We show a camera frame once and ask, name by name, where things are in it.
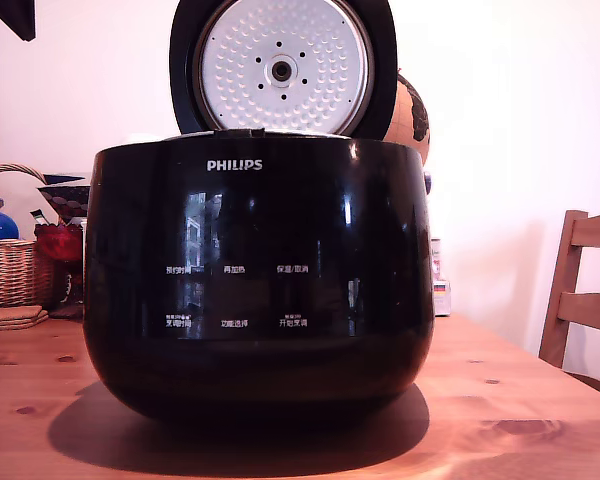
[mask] wooden table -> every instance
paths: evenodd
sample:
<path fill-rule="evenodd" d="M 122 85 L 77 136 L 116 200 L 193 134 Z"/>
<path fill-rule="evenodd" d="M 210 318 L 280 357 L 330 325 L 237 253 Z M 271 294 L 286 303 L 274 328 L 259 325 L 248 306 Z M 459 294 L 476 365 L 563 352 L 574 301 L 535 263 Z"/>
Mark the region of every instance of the wooden table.
<path fill-rule="evenodd" d="M 81 326 L 0 332 L 0 479 L 600 480 L 600 394 L 465 319 L 439 319 L 403 398 L 349 432 L 169 431 L 98 381 Z"/>

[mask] white inner lid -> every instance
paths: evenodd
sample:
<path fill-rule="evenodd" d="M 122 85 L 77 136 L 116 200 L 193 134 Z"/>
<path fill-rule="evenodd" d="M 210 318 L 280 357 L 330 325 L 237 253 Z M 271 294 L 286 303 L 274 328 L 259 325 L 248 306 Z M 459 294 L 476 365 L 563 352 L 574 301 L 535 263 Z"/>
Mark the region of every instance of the white inner lid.
<path fill-rule="evenodd" d="M 213 127 L 351 133 L 373 81 L 355 13 L 340 0 L 228 3 L 194 73 Z"/>

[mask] rice cooker lid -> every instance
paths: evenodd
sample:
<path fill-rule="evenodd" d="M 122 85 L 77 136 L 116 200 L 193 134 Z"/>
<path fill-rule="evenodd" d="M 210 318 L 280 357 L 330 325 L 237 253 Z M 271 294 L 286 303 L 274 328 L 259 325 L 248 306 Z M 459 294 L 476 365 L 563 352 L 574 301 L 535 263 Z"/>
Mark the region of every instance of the rice cooker lid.
<path fill-rule="evenodd" d="M 385 0 L 181 0 L 170 72 L 182 133 L 384 138 L 397 83 Z"/>

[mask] chair backrest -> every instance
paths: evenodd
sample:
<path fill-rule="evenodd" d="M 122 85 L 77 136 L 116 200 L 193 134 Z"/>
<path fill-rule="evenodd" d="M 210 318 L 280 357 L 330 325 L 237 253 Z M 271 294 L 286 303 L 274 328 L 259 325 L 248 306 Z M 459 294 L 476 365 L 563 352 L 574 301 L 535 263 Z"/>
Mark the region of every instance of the chair backrest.
<path fill-rule="evenodd" d="M 600 248 L 600 216 L 570 210 L 564 219 L 540 358 L 562 368 L 569 324 L 600 330 L 600 293 L 576 294 L 583 247 Z"/>

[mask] black rice cooker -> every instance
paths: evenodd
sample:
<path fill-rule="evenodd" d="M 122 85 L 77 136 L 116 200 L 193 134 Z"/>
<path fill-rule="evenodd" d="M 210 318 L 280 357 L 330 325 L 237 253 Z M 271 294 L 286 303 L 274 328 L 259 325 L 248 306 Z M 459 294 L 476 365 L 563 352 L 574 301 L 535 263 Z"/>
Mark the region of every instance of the black rice cooker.
<path fill-rule="evenodd" d="M 434 321 L 425 181 L 380 141 L 397 69 L 392 22 L 378 68 L 374 2 L 205 0 L 195 28 L 181 2 L 176 114 L 215 131 L 99 153 L 89 200 L 84 333 L 129 407 L 315 425 L 414 381 Z"/>

